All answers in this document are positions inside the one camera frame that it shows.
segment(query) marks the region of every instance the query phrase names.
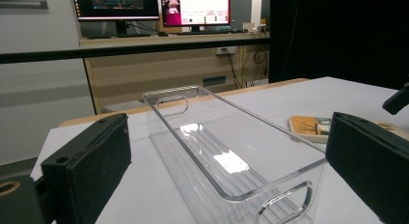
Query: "keyboard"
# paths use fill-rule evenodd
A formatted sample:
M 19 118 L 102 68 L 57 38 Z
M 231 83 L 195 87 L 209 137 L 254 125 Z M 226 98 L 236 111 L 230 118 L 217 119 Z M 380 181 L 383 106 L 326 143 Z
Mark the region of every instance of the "keyboard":
M 116 34 L 113 35 L 90 35 L 87 39 L 113 39 L 113 38 L 143 38 L 150 37 L 150 34 Z
M 228 34 L 230 31 L 200 31 L 200 32 L 181 32 L 177 33 L 178 36 L 190 36 L 190 35 L 211 35 L 211 34 Z

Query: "transparent container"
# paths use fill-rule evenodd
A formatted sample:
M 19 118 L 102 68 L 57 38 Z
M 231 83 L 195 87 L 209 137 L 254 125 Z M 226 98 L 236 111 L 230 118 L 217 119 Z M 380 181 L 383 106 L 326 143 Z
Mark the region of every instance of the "transparent container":
M 314 223 L 319 146 L 198 86 L 143 97 L 150 139 L 197 223 Z

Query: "computer screen display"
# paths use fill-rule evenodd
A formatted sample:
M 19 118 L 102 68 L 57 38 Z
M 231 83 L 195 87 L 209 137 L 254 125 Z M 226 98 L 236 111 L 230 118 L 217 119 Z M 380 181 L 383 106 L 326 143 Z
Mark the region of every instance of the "computer screen display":
M 161 0 L 164 27 L 229 25 L 230 0 Z
M 157 0 L 73 0 L 78 21 L 158 20 Z

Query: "small box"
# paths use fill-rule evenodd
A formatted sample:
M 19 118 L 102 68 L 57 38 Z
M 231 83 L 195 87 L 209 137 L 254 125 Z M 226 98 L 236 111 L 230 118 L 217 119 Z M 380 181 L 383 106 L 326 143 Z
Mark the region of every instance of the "small box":
M 255 28 L 256 28 L 255 23 L 243 23 L 244 33 L 253 33 L 255 32 Z
M 202 87 L 143 97 L 150 139 L 197 223 L 314 223 L 319 146 Z

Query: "power outlet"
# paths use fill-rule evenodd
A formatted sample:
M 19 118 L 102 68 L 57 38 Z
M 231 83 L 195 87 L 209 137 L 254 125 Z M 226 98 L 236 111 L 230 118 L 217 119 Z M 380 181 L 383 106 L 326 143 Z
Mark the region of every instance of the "power outlet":
M 216 55 L 228 54 L 224 49 L 227 49 L 230 53 L 235 53 L 237 51 L 237 46 L 218 47 L 216 48 Z

